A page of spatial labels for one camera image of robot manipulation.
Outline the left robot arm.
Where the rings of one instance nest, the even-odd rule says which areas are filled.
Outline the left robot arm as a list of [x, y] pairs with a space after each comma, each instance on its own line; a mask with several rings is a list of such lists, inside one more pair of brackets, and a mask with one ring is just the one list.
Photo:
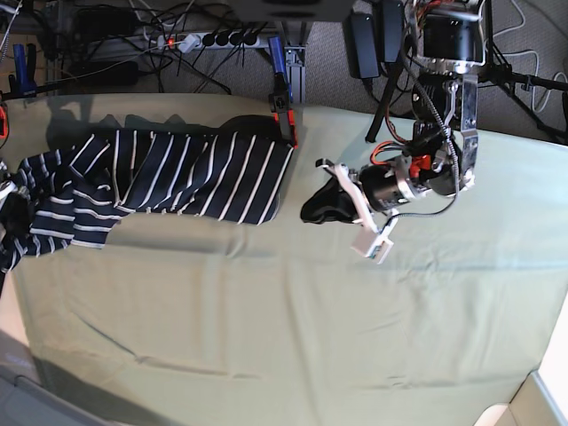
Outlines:
[[355, 54], [375, 49], [387, 75], [365, 136], [375, 148], [360, 170], [316, 162], [330, 179], [303, 205], [303, 222], [386, 233], [402, 206], [430, 193], [456, 201], [473, 186], [482, 13], [480, 1], [375, 3], [372, 22], [351, 34]]

